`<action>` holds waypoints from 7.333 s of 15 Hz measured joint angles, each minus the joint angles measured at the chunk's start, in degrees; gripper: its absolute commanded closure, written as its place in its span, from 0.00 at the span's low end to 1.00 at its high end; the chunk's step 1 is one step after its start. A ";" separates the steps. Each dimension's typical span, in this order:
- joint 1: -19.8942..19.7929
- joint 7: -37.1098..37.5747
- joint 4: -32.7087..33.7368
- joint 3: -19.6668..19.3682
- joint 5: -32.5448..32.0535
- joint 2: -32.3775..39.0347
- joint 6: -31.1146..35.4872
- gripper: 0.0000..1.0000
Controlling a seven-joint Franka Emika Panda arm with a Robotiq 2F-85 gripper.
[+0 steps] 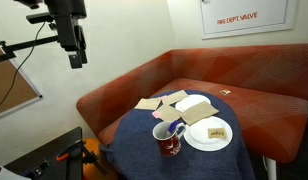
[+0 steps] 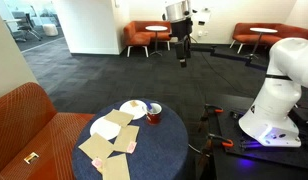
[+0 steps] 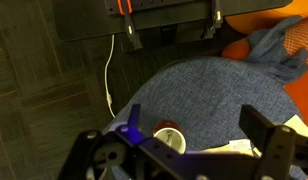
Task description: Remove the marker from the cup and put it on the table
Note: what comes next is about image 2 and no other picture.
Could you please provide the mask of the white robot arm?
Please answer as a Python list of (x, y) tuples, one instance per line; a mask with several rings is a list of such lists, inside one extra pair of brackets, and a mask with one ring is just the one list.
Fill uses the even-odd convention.
[(266, 147), (300, 147), (299, 129), (288, 117), (308, 88), (308, 40), (289, 37), (269, 51), (264, 83), (249, 110), (239, 119), (243, 132)]

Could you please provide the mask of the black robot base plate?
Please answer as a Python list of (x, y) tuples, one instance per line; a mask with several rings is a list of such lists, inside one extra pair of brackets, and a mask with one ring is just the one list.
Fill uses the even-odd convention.
[(225, 148), (226, 153), (308, 169), (308, 125), (295, 113), (292, 113), (292, 117), (300, 123), (300, 147), (262, 146), (240, 129), (238, 118), (241, 115), (240, 111), (230, 110), (218, 117), (221, 134), (233, 141), (232, 147)]

